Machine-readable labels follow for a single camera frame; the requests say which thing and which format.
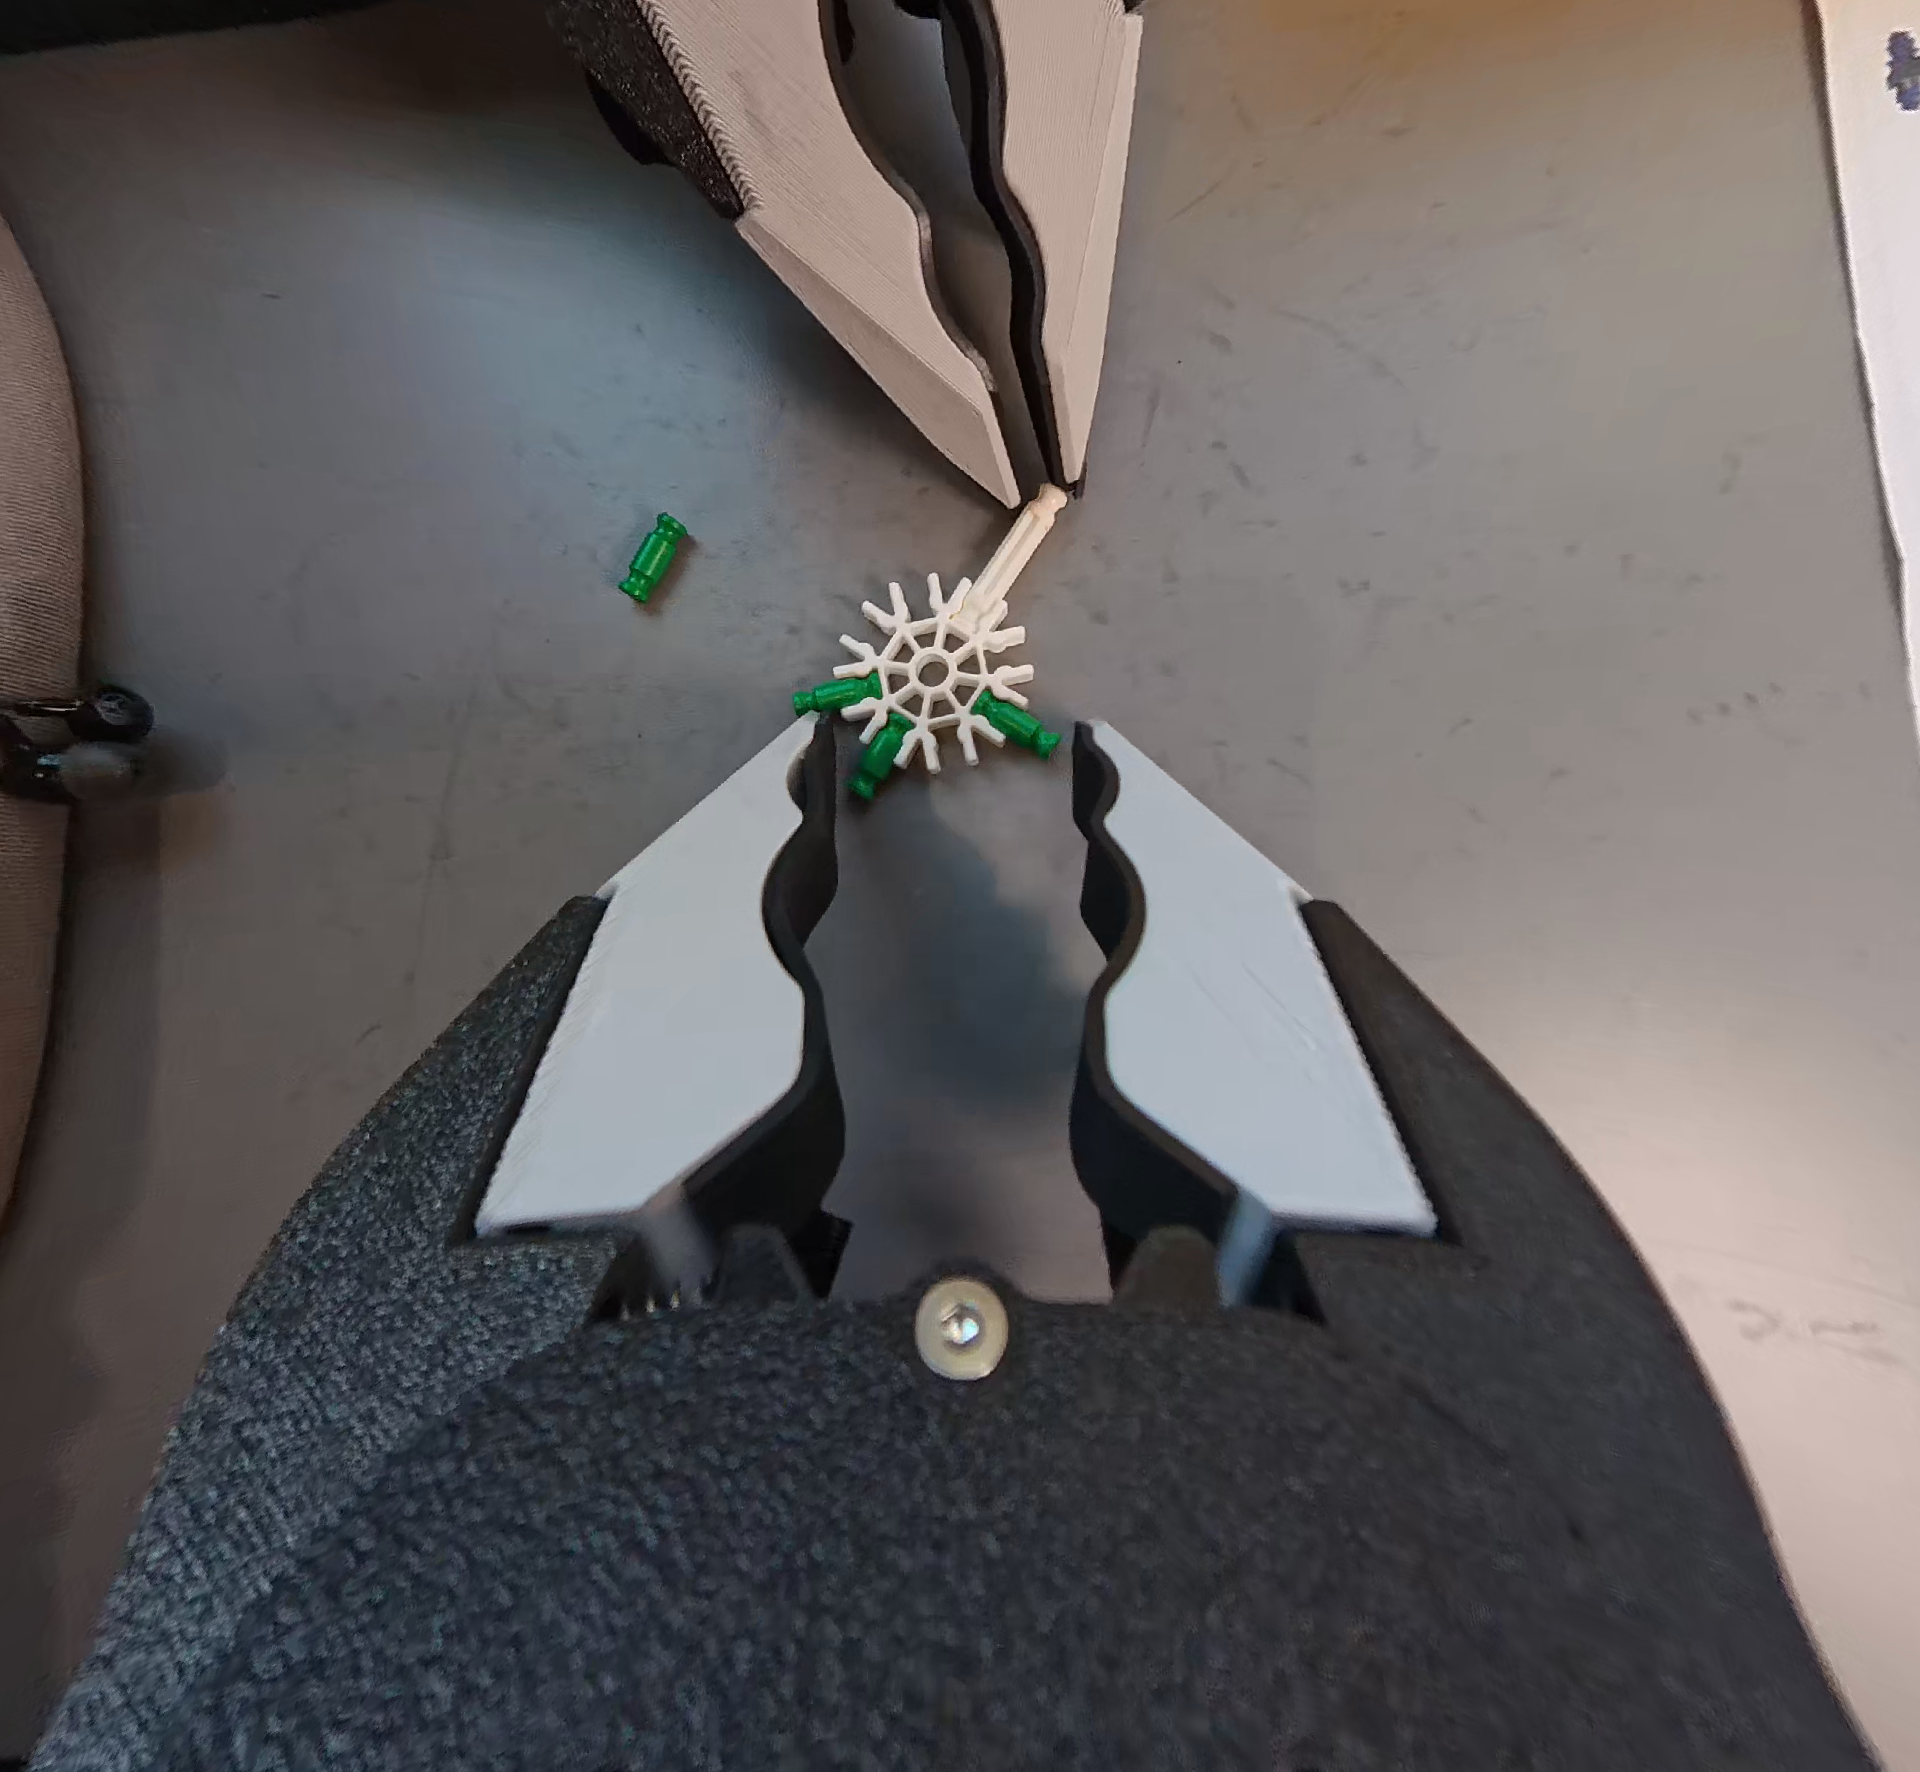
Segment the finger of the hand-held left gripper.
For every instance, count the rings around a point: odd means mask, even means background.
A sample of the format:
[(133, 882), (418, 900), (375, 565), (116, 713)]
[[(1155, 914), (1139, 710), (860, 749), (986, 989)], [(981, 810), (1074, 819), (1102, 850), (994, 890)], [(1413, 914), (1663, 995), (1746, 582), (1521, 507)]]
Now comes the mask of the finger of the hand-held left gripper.
[(1109, 342), (1143, 19), (1127, 0), (960, 0), (975, 168), (1011, 234), (1015, 342), (1055, 482), (1078, 485)]
[(634, 1), (741, 193), (736, 232), (952, 465), (1017, 505), (992, 376), (932, 293), (922, 206), (849, 117), (828, 0)]

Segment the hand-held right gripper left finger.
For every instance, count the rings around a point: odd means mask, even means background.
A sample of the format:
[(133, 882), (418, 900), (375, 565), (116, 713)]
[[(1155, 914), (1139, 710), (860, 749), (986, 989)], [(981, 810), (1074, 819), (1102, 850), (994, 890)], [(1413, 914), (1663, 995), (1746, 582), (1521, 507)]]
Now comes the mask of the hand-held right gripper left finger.
[(602, 885), (478, 1236), (614, 1230), (665, 1303), (770, 1227), (828, 1292), (844, 1113), (806, 940), (837, 891), (834, 804), (832, 729), (796, 720)]

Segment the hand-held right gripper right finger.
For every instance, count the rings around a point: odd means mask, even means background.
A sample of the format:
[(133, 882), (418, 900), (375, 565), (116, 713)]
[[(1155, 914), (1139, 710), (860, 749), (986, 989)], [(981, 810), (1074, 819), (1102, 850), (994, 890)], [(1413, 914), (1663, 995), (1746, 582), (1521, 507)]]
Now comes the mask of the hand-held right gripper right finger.
[(1071, 1156), (1125, 1235), (1391, 1230), (1438, 1215), (1303, 917), (1305, 890), (1106, 723), (1074, 731), (1106, 962)]

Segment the white snowflake connector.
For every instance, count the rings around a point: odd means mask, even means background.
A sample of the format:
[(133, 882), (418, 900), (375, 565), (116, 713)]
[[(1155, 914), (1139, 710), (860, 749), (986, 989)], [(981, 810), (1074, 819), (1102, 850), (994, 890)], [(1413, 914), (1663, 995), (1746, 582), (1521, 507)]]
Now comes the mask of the white snowflake connector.
[(1011, 658), (1020, 650), (1024, 628), (1005, 622), (1008, 598), (995, 610), (986, 610), (969, 595), (972, 587), (974, 582), (963, 580), (947, 590), (937, 576), (929, 576), (924, 598), (912, 600), (900, 583), (892, 583), (885, 603), (869, 600), (861, 607), (872, 638), (841, 638), (849, 658), (832, 667), (830, 677), (877, 672), (885, 695), (832, 716), (860, 729), (861, 743), (874, 736), (889, 713), (912, 720), (915, 735), (900, 753), (898, 772), (921, 764), (935, 776), (948, 750), (975, 766), (984, 744), (1008, 744), (974, 716), (972, 702), (980, 689), (992, 689), (1031, 713), (1024, 689), (1035, 670)]

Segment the white rod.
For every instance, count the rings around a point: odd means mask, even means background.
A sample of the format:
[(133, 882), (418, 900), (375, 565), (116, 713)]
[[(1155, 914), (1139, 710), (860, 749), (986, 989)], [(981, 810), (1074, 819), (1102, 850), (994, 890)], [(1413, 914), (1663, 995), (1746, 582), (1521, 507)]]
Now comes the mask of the white rod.
[(1067, 489), (1053, 483), (1043, 485), (1037, 495), (1020, 510), (1005, 537), (1002, 537), (994, 556), (981, 568), (978, 580), (974, 582), (969, 595), (986, 605), (986, 610), (995, 610), (995, 605), (1005, 600), (1005, 594), (1018, 582), (1020, 574), (1031, 563), (1038, 545), (1051, 533), (1067, 503)]

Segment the grey desk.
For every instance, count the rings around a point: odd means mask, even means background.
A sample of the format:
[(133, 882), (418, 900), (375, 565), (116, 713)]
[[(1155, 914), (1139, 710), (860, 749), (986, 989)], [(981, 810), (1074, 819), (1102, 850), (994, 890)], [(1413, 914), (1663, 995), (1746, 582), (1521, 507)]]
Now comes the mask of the grey desk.
[[(1087, 491), (1017, 619), (1345, 905), (1692, 1329), (1915, 1767), (1915, 747), (1801, 0), (1148, 0)], [(4, 1230), (4, 1753), (343, 1134), (1003, 514), (526, 0), (4, 63), (95, 667)], [(668, 510), (672, 578), (616, 590)]]

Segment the folded paper instruction sheet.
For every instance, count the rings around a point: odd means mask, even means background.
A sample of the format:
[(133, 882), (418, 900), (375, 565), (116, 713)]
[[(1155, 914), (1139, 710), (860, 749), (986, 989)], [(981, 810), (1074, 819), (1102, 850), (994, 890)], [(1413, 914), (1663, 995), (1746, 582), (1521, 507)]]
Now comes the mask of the folded paper instruction sheet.
[(1918, 0), (1814, 0), (1836, 202), (1918, 692)]

